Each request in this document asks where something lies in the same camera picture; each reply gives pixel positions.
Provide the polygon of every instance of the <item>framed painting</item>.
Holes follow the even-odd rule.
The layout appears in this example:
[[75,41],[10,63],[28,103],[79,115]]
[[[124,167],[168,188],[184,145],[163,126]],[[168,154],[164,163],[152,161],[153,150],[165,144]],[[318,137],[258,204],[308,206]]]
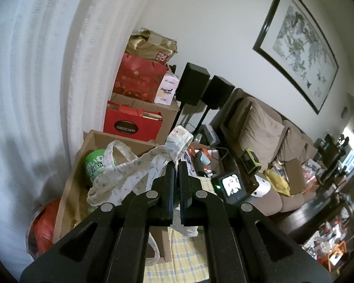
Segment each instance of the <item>framed painting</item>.
[[253,49],[276,67],[318,114],[338,63],[302,0],[273,0]]

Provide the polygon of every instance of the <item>curtain fold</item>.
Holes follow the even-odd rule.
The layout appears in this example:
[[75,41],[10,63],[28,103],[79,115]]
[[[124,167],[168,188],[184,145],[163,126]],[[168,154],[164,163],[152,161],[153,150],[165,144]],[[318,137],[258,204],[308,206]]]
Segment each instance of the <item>curtain fold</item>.
[[0,259],[31,263],[34,209],[61,196],[145,0],[0,0]]

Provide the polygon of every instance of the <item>brown sofa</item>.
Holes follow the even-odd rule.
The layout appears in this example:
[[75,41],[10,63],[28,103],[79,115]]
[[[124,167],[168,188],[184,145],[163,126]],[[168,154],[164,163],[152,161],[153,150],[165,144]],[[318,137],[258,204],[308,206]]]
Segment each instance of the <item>brown sofa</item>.
[[[250,96],[239,88],[233,92],[229,101],[220,110],[212,122],[213,127],[224,140],[224,143],[232,155],[232,157],[228,157],[226,161],[223,160],[225,169],[239,170],[238,165],[241,163],[238,157],[243,151],[239,146],[239,136],[242,133],[244,124],[246,123],[250,107],[253,105],[252,103],[257,103],[269,117],[285,126],[280,134],[278,145],[272,156],[268,159],[268,162],[272,162],[277,158],[280,159],[280,149],[283,144],[286,160],[294,159],[294,164],[297,163],[297,166],[292,166],[293,168],[290,168],[292,177],[288,175],[290,193],[294,194],[294,196],[288,197],[280,195],[272,188],[263,197],[256,198],[251,196],[247,201],[252,203],[266,216],[273,215],[278,212],[288,212],[298,209],[304,203],[313,199],[316,195],[314,191],[305,194],[302,193],[305,189],[305,182],[302,179],[301,163],[307,160],[307,157],[312,158],[316,153],[317,150],[313,147],[313,141],[296,125],[287,120],[276,110],[272,109],[264,102]],[[288,139],[288,151],[286,152],[287,142],[284,142],[284,140],[287,140],[286,137],[288,133],[290,133],[290,136]],[[303,150],[301,150],[302,140],[304,140]]]

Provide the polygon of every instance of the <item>black oval label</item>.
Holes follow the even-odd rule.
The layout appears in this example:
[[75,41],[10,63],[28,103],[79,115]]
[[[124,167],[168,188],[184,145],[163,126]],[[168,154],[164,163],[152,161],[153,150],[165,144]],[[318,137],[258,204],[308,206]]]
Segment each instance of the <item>black oval label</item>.
[[120,120],[114,123],[114,127],[118,132],[123,134],[135,134],[138,131],[138,126],[130,121]]

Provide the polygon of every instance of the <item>black speaker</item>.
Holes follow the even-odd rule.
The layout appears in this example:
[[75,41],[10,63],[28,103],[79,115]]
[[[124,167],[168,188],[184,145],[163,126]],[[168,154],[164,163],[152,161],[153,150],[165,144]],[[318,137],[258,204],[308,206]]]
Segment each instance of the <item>black speaker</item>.
[[202,96],[202,102],[210,109],[220,109],[229,99],[233,86],[226,79],[214,75]]
[[186,63],[176,90],[176,100],[196,106],[205,91],[210,74],[206,68]]

